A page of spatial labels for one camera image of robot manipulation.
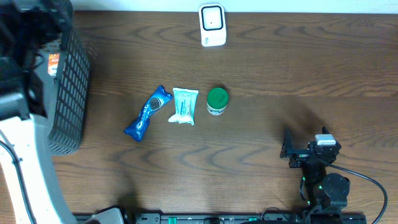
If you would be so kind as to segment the mint green wipes pack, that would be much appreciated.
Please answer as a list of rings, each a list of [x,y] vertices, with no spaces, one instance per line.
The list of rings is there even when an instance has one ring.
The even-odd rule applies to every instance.
[[[175,87],[173,88],[173,92],[175,114],[169,118],[168,122],[179,124],[187,123],[193,126],[195,124],[194,114],[199,91]]]

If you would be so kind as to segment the blue Oreo cookie pack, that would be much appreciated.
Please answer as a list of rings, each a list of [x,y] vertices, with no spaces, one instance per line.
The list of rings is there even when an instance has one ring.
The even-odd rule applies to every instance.
[[[162,85],[158,86],[140,110],[138,117],[124,130],[124,133],[135,141],[142,141],[150,124],[150,117],[172,99],[173,96],[166,92]]]

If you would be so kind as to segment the orange snack packet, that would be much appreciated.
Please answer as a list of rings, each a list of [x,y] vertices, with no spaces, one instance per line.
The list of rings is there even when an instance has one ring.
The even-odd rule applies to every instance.
[[[49,54],[47,71],[48,74],[52,77],[54,77],[57,74],[59,59],[60,59],[59,53]]]

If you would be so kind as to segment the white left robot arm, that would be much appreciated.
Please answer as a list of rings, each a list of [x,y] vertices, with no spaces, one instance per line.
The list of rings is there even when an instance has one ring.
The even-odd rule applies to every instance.
[[[80,147],[90,79],[70,1],[1,2],[1,167],[18,223],[127,223],[118,207],[73,214],[53,165]]]

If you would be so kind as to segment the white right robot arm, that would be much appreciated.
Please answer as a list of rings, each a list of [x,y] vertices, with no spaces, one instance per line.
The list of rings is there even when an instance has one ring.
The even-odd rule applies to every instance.
[[[341,218],[341,210],[348,204],[349,179],[326,172],[326,167],[336,160],[340,149],[341,145],[326,127],[305,149],[294,148],[289,130],[284,130],[280,157],[289,159],[290,168],[302,170],[300,196],[308,202],[308,210],[303,212],[305,223],[321,216]]]

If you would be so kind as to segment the green lid white jar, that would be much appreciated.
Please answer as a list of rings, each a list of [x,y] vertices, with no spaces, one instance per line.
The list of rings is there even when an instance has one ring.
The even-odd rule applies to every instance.
[[[224,113],[229,101],[228,92],[224,88],[213,88],[208,92],[206,108],[214,116]]]

